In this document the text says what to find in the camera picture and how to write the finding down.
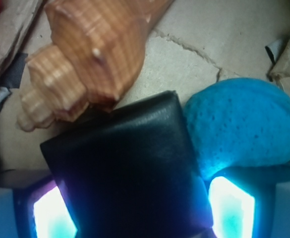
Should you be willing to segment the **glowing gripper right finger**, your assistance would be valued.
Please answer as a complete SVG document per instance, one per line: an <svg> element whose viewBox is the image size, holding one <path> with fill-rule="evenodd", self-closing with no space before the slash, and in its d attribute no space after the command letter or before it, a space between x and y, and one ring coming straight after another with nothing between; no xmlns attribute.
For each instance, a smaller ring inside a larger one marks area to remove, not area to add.
<svg viewBox="0 0 290 238"><path fill-rule="evenodd" d="M217 238L290 238L290 165L217 172L208 183Z"/></svg>

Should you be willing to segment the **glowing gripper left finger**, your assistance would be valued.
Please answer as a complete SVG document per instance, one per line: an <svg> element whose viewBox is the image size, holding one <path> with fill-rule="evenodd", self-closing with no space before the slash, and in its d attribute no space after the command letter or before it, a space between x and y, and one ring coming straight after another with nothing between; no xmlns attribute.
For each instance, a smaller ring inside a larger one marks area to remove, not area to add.
<svg viewBox="0 0 290 238"><path fill-rule="evenodd" d="M49 171L0 172L0 238L75 238L77 232Z"/></svg>

